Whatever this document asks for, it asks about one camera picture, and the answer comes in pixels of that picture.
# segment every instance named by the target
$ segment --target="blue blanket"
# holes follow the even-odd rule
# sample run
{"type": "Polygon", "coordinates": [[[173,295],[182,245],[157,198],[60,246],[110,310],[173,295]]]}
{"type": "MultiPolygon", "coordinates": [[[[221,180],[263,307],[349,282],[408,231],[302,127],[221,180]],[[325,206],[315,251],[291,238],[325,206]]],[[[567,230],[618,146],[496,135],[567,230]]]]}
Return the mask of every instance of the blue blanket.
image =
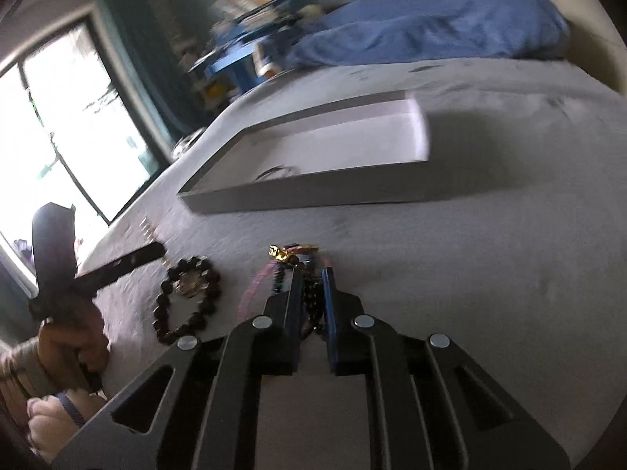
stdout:
{"type": "Polygon", "coordinates": [[[264,42],[285,68],[444,58],[564,55],[565,19],[549,0],[357,0],[264,42]]]}

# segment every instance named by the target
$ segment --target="window pane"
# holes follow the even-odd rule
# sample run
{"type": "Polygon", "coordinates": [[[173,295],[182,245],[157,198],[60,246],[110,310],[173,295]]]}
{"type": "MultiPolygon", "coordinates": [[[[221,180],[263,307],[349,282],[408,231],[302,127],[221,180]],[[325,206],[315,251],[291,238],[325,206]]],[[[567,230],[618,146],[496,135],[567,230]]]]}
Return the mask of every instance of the window pane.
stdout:
{"type": "Polygon", "coordinates": [[[9,243],[32,243],[31,222],[48,202],[76,207],[76,238],[83,257],[107,231],[107,224],[55,161],[48,135],[23,89],[17,67],[0,78],[0,232],[9,243]]]}
{"type": "Polygon", "coordinates": [[[46,130],[89,196],[112,219],[159,165],[80,25],[24,61],[46,130]]]}

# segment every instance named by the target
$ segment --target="white bed sheet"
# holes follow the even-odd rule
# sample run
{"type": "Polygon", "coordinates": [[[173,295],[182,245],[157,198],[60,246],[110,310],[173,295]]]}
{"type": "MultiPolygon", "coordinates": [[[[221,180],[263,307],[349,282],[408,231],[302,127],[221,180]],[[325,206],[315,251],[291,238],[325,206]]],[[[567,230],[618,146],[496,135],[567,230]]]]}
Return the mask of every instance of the white bed sheet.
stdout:
{"type": "MultiPolygon", "coordinates": [[[[230,106],[114,224],[91,269],[143,243],[148,217],[172,258],[209,256],[223,298],[203,339],[226,334],[270,244],[307,242],[338,287],[405,334],[450,335],[578,462],[627,393],[627,104],[565,62],[451,60],[290,72],[230,106]],[[306,208],[202,217],[176,193],[242,128],[374,92],[416,89],[432,160],[461,190],[421,204],[306,208]],[[438,148],[438,133],[454,137],[438,148]]],[[[151,264],[98,295],[112,395],[158,357],[152,309],[165,276],[151,264]]],[[[259,302],[269,293],[262,287],[259,302]]],[[[189,306],[173,307],[181,322],[189,306]]],[[[302,372],[264,382],[258,469],[368,468],[359,378],[331,378],[324,346],[302,372]]]]}

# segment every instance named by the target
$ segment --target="open tray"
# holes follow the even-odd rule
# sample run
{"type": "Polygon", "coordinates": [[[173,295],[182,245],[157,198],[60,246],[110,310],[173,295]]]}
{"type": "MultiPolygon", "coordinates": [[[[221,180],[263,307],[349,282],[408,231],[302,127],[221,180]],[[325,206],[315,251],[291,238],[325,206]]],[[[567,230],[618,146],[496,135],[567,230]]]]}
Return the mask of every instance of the open tray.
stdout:
{"type": "Polygon", "coordinates": [[[427,123],[405,90],[345,99],[247,127],[179,191],[197,213],[419,201],[427,123]]]}

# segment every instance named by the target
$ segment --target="silver screw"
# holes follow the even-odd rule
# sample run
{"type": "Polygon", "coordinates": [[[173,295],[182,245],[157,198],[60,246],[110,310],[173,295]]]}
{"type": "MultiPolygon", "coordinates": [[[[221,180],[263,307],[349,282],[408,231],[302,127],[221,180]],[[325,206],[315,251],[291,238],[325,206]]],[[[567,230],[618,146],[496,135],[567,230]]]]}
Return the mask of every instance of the silver screw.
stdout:
{"type": "Polygon", "coordinates": [[[359,315],[353,320],[353,323],[359,328],[371,328],[374,325],[374,318],[368,315],[359,315]]]}
{"type": "Polygon", "coordinates": [[[270,328],[270,325],[272,325],[272,318],[269,316],[257,316],[253,320],[253,327],[255,328],[270,328]]]}
{"type": "Polygon", "coordinates": [[[429,342],[435,348],[448,348],[451,344],[451,340],[445,334],[434,334],[429,338],[429,342]]]}
{"type": "Polygon", "coordinates": [[[194,336],[183,336],[176,342],[176,346],[181,350],[193,350],[198,344],[198,339],[194,336]]]}

